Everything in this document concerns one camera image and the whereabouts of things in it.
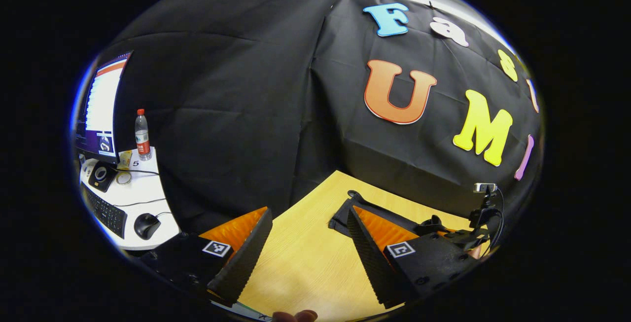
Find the computer monitor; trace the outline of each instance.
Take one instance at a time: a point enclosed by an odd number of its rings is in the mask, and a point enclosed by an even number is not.
[[[86,158],[119,163],[114,145],[114,102],[120,77],[131,52],[99,66],[79,105],[76,123],[76,148]]]

